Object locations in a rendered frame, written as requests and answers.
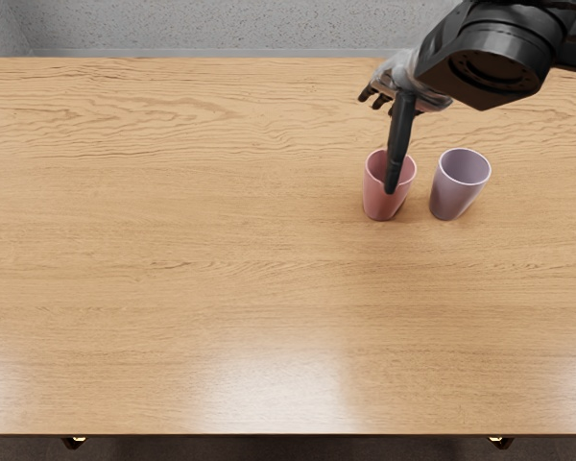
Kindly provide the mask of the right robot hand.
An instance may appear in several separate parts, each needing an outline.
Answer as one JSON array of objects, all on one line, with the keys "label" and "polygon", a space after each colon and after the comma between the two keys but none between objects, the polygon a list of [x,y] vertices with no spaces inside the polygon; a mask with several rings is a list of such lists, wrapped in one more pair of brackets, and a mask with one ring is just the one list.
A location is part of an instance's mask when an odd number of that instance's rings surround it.
[{"label": "right robot hand", "polygon": [[387,141],[386,167],[383,176],[387,195],[396,192],[406,158],[414,119],[428,112],[439,112],[452,104],[452,98],[421,83],[416,77],[419,51],[401,49],[380,64],[358,96],[361,103],[376,99],[372,109],[379,110],[390,103],[391,118]]}]

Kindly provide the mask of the pink cup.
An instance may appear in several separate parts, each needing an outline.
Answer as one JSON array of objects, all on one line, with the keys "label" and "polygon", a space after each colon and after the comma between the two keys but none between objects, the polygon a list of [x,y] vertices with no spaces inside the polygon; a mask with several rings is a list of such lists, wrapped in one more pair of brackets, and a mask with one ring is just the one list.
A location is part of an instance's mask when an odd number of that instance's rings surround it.
[{"label": "pink cup", "polygon": [[384,188],[387,153],[379,149],[370,153],[365,161],[363,177],[363,209],[366,215],[375,221],[388,221],[394,218],[403,205],[412,182],[417,175],[417,165],[411,156],[407,156],[399,175],[394,194],[387,194]]}]

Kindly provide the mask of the purple cup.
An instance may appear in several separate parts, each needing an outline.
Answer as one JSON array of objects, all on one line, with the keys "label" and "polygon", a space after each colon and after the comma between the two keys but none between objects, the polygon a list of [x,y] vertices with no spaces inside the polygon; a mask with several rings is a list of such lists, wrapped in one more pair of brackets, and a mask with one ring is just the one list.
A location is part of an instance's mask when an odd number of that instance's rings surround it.
[{"label": "purple cup", "polygon": [[459,218],[475,201],[492,174],[489,161],[467,148],[441,154],[434,175],[429,209],[438,219]]}]

